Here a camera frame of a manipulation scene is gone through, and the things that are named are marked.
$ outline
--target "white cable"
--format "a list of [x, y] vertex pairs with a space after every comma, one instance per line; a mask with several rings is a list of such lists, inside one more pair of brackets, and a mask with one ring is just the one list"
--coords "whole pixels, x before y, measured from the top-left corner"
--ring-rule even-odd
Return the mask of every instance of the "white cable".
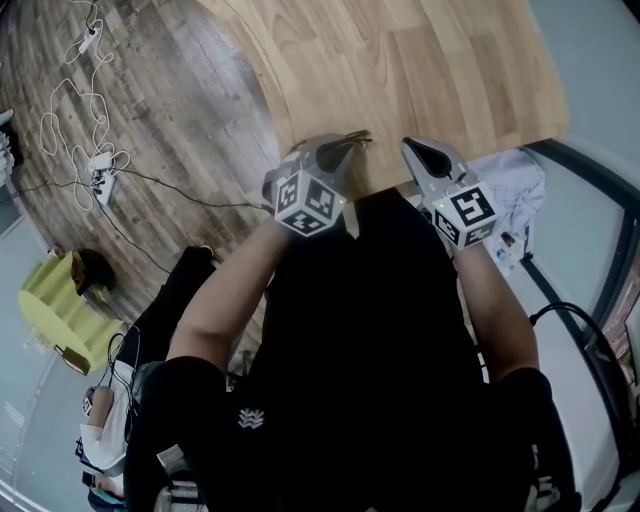
[[[40, 119], [40, 148], [47, 153], [50, 156], [56, 156], [58, 154], [58, 138], [60, 138], [60, 141], [62, 143], [62, 146], [64, 147], [65, 153], [67, 154], [67, 158], [69, 159], [69, 161], [71, 162], [71, 165], [73, 166], [74, 172], [75, 172], [75, 180], [76, 183], [73, 186], [73, 197], [76, 201], [76, 204], [78, 205], [79, 208], [81, 208], [84, 211], [90, 211], [93, 208], [93, 193], [91, 192], [94, 186], [94, 181], [95, 181], [95, 176], [94, 178], [92, 178], [91, 180], [91, 185], [86, 185], [82, 182], [82, 179], [80, 178], [80, 172], [78, 170], [78, 166], [75, 162], [75, 156], [76, 156], [76, 151], [80, 151], [82, 153], [84, 153], [84, 157], [87, 159], [87, 164], [85, 165], [85, 172], [87, 171], [87, 167], [89, 165], [89, 162], [91, 162], [92, 160], [94, 160], [98, 155], [101, 155], [102, 153], [105, 152], [107, 147], [111, 148], [111, 152], [113, 153], [113, 160], [114, 162], [116, 161], [116, 159], [121, 156], [121, 155], [126, 155], [127, 156], [127, 162], [121, 166], [115, 166], [114, 167], [118, 167], [120, 169], [126, 169], [129, 164], [131, 163], [131, 155], [124, 150], [121, 151], [116, 151], [116, 146], [113, 142], [110, 141], [105, 141], [105, 139], [107, 138], [109, 131], [111, 129], [111, 120], [109, 118], [109, 110], [107, 108], [107, 102], [104, 98], [104, 96], [102, 94], [98, 94], [95, 92], [95, 77], [96, 74], [98, 73], [98, 71], [100, 70], [100, 68], [102, 67], [103, 64], [109, 64], [111, 63], [114, 58], [115, 55], [110, 52], [108, 54], [106, 54], [104, 57], [100, 56], [100, 43], [102, 41], [102, 34], [104, 32], [104, 20], [98, 18], [98, 7], [97, 5], [95, 5], [94, 2], [88, 1], [88, 0], [69, 0], [72, 4], [87, 4], [92, 6], [91, 9], [93, 10], [93, 8], [95, 7], [95, 15], [93, 17], [93, 21], [88, 25], [90, 27], [87, 28], [85, 30], [84, 36], [82, 37], [82, 39], [76, 41], [75, 43], [73, 43], [71, 46], [69, 46], [69, 48], [67, 48], [67, 51], [64, 54], [64, 64], [70, 65], [73, 64], [75, 61], [77, 61], [80, 56], [82, 55], [80, 53], [80, 51], [78, 51], [78, 53], [75, 55], [75, 57], [73, 57], [71, 60], [68, 59], [69, 56], [69, 52], [74, 49], [74, 48], [78, 48], [79, 46], [81, 46], [85, 41], [87, 41], [88, 38], [93, 37], [93, 35], [91, 34], [91, 31], [93, 30], [94, 33], [95, 31], [99, 31], [98, 32], [98, 36], [97, 36], [97, 41], [93, 44], [95, 44], [95, 50], [94, 50], [94, 55], [96, 57], [96, 59], [98, 60], [98, 65], [96, 66], [96, 69], [94, 70], [93, 74], [91, 75], [91, 91], [90, 92], [80, 92], [78, 90], [78, 88], [76, 87], [76, 85], [69, 79], [69, 78], [65, 78], [62, 82], [60, 82], [60, 84], [53, 90], [53, 92], [51, 93], [51, 96], [49, 98], [49, 111], [45, 112], [42, 115], [42, 118]], [[93, 143], [93, 154], [91, 156], [89, 156], [89, 152], [87, 152], [85, 150], [85, 148], [83, 146], [80, 145], [74, 145], [73, 148], [71, 149], [71, 151], [69, 150], [69, 144], [67, 143], [66, 139], [64, 138], [64, 136], [62, 135], [62, 130], [60, 129], [60, 119], [58, 118], [58, 115], [55, 113], [54, 108], [53, 108], [53, 98], [55, 96], [55, 94], [58, 92], [58, 90], [60, 90], [61, 87], [63, 87], [66, 83], [70, 84], [71, 87], [73, 88], [73, 90], [75, 91], [75, 93], [80, 97], [80, 98], [85, 98], [85, 97], [89, 97], [90, 101], [89, 101], [89, 110], [91, 112], [91, 116], [93, 117], [94, 121], [95, 121], [95, 126], [93, 128], [93, 133], [91, 135], [91, 141]], [[100, 114], [99, 112], [96, 112], [95, 108], [94, 108], [94, 100], [95, 98], [99, 98], [102, 102], [102, 109], [104, 114]], [[54, 146], [52, 150], [48, 150], [45, 145], [44, 145], [44, 139], [43, 139], [43, 132], [44, 132], [44, 126], [45, 126], [45, 120], [47, 119], [47, 117], [49, 118], [49, 133], [50, 135], [53, 137], [53, 142], [54, 142]], [[98, 140], [98, 131], [102, 129], [102, 136], [100, 137], [100, 139]], [[82, 192], [84, 193], [84, 195], [88, 198], [88, 206], [82, 204], [82, 202], [80, 201], [80, 199], [78, 198], [78, 186], [81, 187]]]

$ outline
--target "leg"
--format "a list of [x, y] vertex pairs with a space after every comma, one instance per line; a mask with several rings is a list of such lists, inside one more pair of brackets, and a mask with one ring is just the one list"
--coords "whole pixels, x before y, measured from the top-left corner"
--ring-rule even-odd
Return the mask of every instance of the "leg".
[[187, 247], [160, 293], [133, 324], [117, 359], [134, 366], [164, 361], [171, 338], [191, 299], [213, 273], [211, 252]]

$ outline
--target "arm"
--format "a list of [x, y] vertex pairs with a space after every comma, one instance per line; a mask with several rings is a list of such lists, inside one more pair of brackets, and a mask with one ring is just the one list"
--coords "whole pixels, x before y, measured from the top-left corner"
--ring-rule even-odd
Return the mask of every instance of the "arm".
[[519, 368], [538, 369], [531, 322], [484, 245], [460, 251], [455, 262], [491, 382]]
[[178, 323], [167, 359], [199, 357], [226, 373], [233, 344], [258, 307], [291, 237], [274, 219], [263, 222], [195, 295]]
[[113, 390], [105, 386], [96, 388], [93, 393], [93, 408], [89, 414], [89, 421], [87, 424], [92, 427], [104, 428], [112, 406]]

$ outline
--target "wooden floor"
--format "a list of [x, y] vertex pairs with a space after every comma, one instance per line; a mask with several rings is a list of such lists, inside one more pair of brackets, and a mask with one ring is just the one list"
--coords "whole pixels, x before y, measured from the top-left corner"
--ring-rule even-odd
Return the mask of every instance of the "wooden floor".
[[[130, 169], [208, 202], [258, 201], [264, 172], [279, 161], [275, 134], [253, 71], [211, 15], [195, 0], [99, 0], [97, 6], [105, 20], [101, 53], [111, 51], [115, 60], [99, 70], [95, 91], [108, 104], [108, 140], [131, 153]], [[89, 90], [98, 64], [92, 54], [62, 64], [84, 32], [89, 8], [67, 0], [12, 0], [0, 18], [0, 111], [15, 109], [13, 127], [25, 157], [13, 177], [18, 188], [74, 179], [63, 151], [50, 157], [40, 149], [39, 129], [64, 78]], [[69, 87], [54, 99], [67, 140], [90, 149], [88, 103]], [[45, 143], [51, 147], [52, 139]], [[97, 207], [80, 210], [70, 187], [30, 192], [23, 200], [47, 242], [95, 249], [109, 260], [119, 280], [112, 304], [119, 315], [132, 320], [145, 309], [166, 274]], [[107, 212], [167, 269], [188, 245], [207, 243], [224, 257], [262, 216], [249, 208], [198, 206], [131, 175], [118, 176]], [[249, 325], [247, 346], [260, 339], [262, 316], [263, 307]]]

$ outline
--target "white logo on shirt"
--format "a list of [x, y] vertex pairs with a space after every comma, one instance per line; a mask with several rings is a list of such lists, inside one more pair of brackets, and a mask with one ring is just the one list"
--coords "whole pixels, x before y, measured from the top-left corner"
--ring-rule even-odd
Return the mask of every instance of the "white logo on shirt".
[[257, 409], [242, 409], [240, 411], [240, 420], [238, 425], [242, 428], [256, 429], [261, 427], [264, 423], [264, 411], [258, 411]]

